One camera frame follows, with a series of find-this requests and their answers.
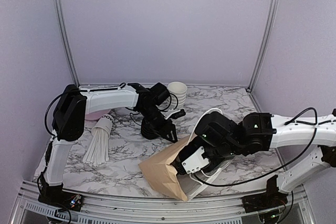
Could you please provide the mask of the brown paper bag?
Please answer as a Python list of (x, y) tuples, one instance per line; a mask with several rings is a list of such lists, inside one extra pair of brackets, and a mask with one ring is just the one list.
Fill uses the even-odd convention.
[(139, 164), (150, 187), (170, 198), (190, 201), (203, 192), (231, 164), (234, 156), (219, 156), (216, 149), (196, 135), (196, 127), (208, 115), (223, 115), (219, 108), (207, 110), (192, 133)]

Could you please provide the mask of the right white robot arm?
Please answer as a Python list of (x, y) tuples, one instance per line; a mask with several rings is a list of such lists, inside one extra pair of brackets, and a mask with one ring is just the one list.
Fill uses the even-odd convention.
[(170, 163), (179, 175), (217, 170), (222, 162), (238, 155), (303, 145), (302, 152), (289, 161), (292, 164), (315, 145), (298, 164), (269, 179), (275, 184), (260, 195), (260, 203), (265, 207), (273, 206), (281, 194), (290, 193), (313, 174), (335, 167), (335, 114), (304, 118), (299, 113), (288, 118), (254, 112), (235, 123), (220, 109), (212, 108), (200, 117), (193, 134)]

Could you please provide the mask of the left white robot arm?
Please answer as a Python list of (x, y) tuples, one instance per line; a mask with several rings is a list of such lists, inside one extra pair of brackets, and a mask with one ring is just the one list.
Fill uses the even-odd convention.
[(161, 137), (177, 142), (176, 128), (166, 118), (159, 106), (170, 97), (165, 85), (157, 83), (146, 88), (139, 83), (123, 83), (119, 86), (98, 89), (82, 89), (73, 84), (54, 99), (56, 107), (52, 117), (51, 139), (45, 153), (46, 167), (39, 182), (45, 188), (45, 196), (54, 205), (66, 202), (63, 173), (70, 149), (84, 131), (86, 115), (101, 110), (128, 108), (143, 116), (141, 134), (148, 140)]

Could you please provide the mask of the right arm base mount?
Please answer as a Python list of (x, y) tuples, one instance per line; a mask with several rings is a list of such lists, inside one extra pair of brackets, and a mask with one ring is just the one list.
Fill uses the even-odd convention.
[(245, 213), (262, 211), (269, 208), (286, 205), (288, 203), (288, 194), (279, 192), (277, 178), (278, 175), (274, 175), (267, 180), (266, 191), (264, 193), (244, 196), (241, 199)]

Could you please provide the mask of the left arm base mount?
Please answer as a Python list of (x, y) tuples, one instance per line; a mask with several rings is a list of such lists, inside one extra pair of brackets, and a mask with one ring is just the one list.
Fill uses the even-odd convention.
[(63, 191), (60, 186), (40, 186), (38, 201), (79, 212), (82, 208), (83, 195)]

